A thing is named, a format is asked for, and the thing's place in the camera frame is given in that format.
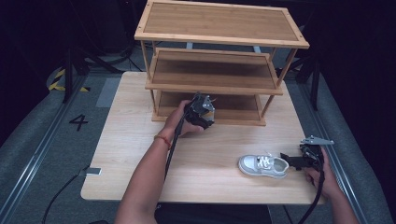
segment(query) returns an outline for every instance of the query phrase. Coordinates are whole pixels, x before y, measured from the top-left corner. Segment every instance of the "shoe lace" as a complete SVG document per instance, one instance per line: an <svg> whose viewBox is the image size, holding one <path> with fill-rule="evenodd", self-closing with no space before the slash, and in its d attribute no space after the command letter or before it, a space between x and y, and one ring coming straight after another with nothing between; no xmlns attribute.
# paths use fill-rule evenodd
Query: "shoe lace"
<svg viewBox="0 0 396 224"><path fill-rule="evenodd" d="M265 169L265 170L271 169L269 157L260 156L260 157L257 157L257 161L258 161L257 162L258 167Z"/></svg>

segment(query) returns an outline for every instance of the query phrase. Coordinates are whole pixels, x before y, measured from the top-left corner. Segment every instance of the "hand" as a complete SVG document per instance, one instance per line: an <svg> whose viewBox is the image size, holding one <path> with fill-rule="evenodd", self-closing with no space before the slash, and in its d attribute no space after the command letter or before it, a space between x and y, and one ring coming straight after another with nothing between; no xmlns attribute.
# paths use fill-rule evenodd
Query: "hand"
<svg viewBox="0 0 396 224"><path fill-rule="evenodd" d="M335 178L334 173L332 172L332 167L329 163L329 157L327 156L326 151L321 149L323 154L323 172L324 172L324 183L322 194L331 199L338 195L339 193L343 193L338 186L337 179ZM318 187L320 172L316 171L314 168L304 168L305 170L305 178L308 182L314 182L315 187Z"/></svg>
<svg viewBox="0 0 396 224"><path fill-rule="evenodd" d="M175 135L175 128L177 127L178 123L180 122L180 119L183 117L184 114L184 106L187 105L190 101L185 100L180 102L178 105L178 108L174 110L171 115L166 119L165 125L163 126L163 129L160 131L160 135L168 138L170 141L174 138ZM184 120L183 123L183 128L181 130L181 134L183 135L185 133L196 133L196 132L202 132L204 130L203 127L201 126L196 126L188 123L186 120Z"/></svg>

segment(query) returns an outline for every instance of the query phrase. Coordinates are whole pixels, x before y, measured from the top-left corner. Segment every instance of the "white sneaker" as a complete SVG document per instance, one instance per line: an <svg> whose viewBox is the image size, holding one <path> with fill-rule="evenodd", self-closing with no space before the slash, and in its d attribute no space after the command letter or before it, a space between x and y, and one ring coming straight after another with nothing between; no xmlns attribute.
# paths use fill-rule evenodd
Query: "white sneaker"
<svg viewBox="0 0 396 224"><path fill-rule="evenodd" d="M272 156L246 155L238 163L245 175L268 175L273 178L285 177L289 168L285 160Z"/></svg>

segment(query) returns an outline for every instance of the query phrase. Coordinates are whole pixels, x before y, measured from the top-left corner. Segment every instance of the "finger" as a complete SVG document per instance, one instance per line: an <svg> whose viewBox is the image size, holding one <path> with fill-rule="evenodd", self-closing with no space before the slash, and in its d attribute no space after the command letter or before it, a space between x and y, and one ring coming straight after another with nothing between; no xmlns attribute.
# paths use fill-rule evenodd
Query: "finger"
<svg viewBox="0 0 396 224"><path fill-rule="evenodd" d="M198 133L198 132L203 132L204 128L198 125L192 125L188 123L187 121L184 122L183 125L183 133Z"/></svg>
<svg viewBox="0 0 396 224"><path fill-rule="evenodd" d="M327 155L326 150L325 150L323 147L321 147L320 149L321 149L322 154L323 154L323 161L324 161L324 163L325 163L325 164L329 164L329 157L328 157L328 155Z"/></svg>
<svg viewBox="0 0 396 224"><path fill-rule="evenodd" d="M307 168L306 173L312 176L314 179L319 179L320 173L316 171L314 168Z"/></svg>
<svg viewBox="0 0 396 224"><path fill-rule="evenodd" d="M311 182L312 176L310 176L309 174L305 174L305 180L306 180L307 182Z"/></svg>
<svg viewBox="0 0 396 224"><path fill-rule="evenodd" d="M189 102L191 102L191 100L183 100L183 101L181 101L180 104L178 105L178 108L184 109L184 107L185 107Z"/></svg>

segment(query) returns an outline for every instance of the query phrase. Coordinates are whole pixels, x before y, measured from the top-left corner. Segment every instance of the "wooden table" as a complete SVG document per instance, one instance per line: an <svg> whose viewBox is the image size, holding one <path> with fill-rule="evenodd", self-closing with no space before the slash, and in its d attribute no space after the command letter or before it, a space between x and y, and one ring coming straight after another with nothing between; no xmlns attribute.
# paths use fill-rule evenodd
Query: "wooden table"
<svg viewBox="0 0 396 224"><path fill-rule="evenodd" d="M84 199L120 200L134 168L163 126L151 121L146 79L146 73L123 74L91 163L102 173L87 176L81 191ZM247 154L301 155L298 146L304 133L284 83L282 88L284 95L268 109L265 127L215 123L203 133L180 137L161 202L312 203L316 190L305 181L304 172L289 168L283 179L253 177L242 174L237 165Z"/></svg>

